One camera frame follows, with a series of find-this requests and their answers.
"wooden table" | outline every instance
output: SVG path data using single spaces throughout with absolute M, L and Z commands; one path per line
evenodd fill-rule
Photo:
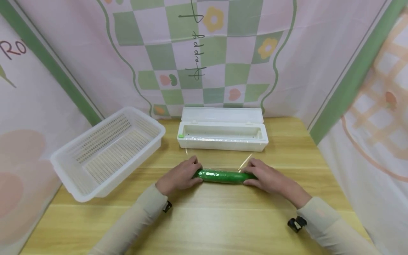
M 161 120 L 161 148 L 106 198 L 79 203 L 60 188 L 21 254 L 86 254 L 139 194 L 180 161 L 196 154 L 204 167 L 236 171 L 250 152 L 181 149 L 179 121 Z M 269 145 L 253 157 L 295 179 L 333 206 L 366 239 L 318 148 L 296 118 L 265 119 Z M 306 231 L 287 225 L 295 208 L 278 195 L 243 185 L 203 183 L 177 192 L 127 254 L 326 254 Z

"green cucumber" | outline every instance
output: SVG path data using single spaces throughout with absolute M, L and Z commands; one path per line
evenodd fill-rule
M 219 182 L 231 184 L 242 184 L 245 180 L 257 179 L 255 175 L 251 173 L 215 171 L 211 169 L 200 169 L 194 174 L 193 178 L 195 177 L 199 177 L 206 182 Z

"sleeve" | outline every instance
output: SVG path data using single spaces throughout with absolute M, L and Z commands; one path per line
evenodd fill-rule
M 157 190 L 155 184 L 152 184 L 88 254 L 116 255 L 125 253 L 139 237 L 141 231 L 157 219 L 166 203 L 167 197 Z
M 310 236 L 334 255 L 380 255 L 319 197 L 312 198 L 297 214 L 307 221 L 305 228 Z

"fabric backdrop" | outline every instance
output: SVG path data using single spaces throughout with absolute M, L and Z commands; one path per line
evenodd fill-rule
M 180 117 L 185 105 L 261 107 L 309 130 L 391 3 L 17 2 L 104 116 L 123 106 L 155 118 Z M 371 62 L 359 64 L 361 79 Z M 332 112 L 345 110 L 361 81 L 345 81 Z M 334 121 L 320 125 L 327 132 Z
M 319 149 L 383 254 L 408 251 L 408 8 Z
M 50 155 L 91 126 L 0 16 L 0 254 L 18 254 L 61 182 Z

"box lid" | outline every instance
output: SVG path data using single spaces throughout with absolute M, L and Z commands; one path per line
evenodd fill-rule
M 262 124 L 264 117 L 260 108 L 184 107 L 181 120 Z

